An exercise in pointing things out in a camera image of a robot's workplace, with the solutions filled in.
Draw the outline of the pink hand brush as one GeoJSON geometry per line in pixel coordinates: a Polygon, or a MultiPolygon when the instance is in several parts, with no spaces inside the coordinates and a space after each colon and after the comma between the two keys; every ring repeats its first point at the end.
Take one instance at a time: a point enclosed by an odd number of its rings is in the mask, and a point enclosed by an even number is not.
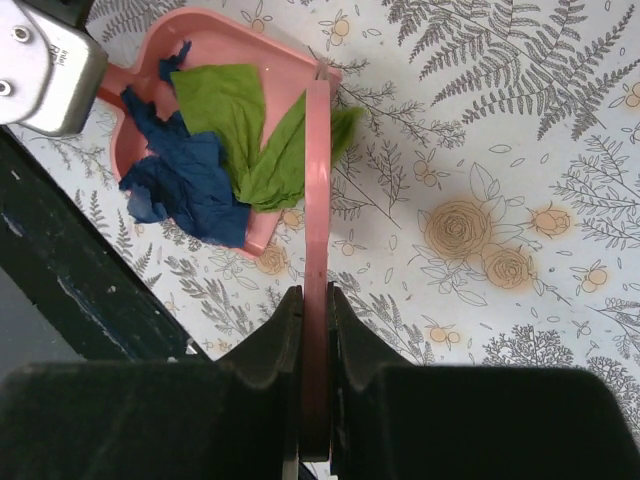
{"type": "Polygon", "coordinates": [[[305,268],[300,458],[322,462],[330,448],[327,265],[330,224],[331,83],[321,62],[305,92],[305,268]]]}

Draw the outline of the pink dustpan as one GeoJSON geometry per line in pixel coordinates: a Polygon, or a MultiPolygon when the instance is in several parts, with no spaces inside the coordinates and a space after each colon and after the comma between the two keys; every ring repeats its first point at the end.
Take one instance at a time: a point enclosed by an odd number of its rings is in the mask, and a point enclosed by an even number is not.
{"type": "Polygon", "coordinates": [[[189,50],[182,63],[182,82],[194,81],[204,92],[207,106],[221,93],[223,77],[245,67],[258,77],[266,107],[260,132],[265,145],[285,114],[300,97],[305,108],[304,201],[309,225],[305,228],[306,256],[328,257],[330,231],[330,106],[341,74],[284,43],[259,34],[212,10],[181,7],[155,21],[147,31],[138,59],[130,68],[111,64],[98,91],[99,99],[116,111],[111,138],[112,170],[121,179],[134,163],[148,154],[147,141],[134,124],[121,99],[126,88],[154,102],[157,114],[167,118],[186,104],[186,93],[174,93],[159,74],[160,62],[180,48],[189,50]]]}

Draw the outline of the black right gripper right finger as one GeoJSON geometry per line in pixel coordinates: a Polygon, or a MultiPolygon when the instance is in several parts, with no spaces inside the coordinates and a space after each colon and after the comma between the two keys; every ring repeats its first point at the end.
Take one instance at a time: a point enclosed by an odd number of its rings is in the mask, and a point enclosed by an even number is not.
{"type": "Polygon", "coordinates": [[[340,479],[635,479],[613,393],[576,368],[417,366],[328,294],[340,479]]]}

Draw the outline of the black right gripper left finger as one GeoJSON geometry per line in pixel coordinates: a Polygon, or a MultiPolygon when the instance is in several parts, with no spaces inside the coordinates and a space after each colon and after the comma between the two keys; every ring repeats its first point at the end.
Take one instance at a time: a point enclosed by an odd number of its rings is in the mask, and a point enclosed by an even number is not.
{"type": "Polygon", "coordinates": [[[5,479],[295,479],[302,291],[215,362],[37,363],[1,384],[5,479]]]}

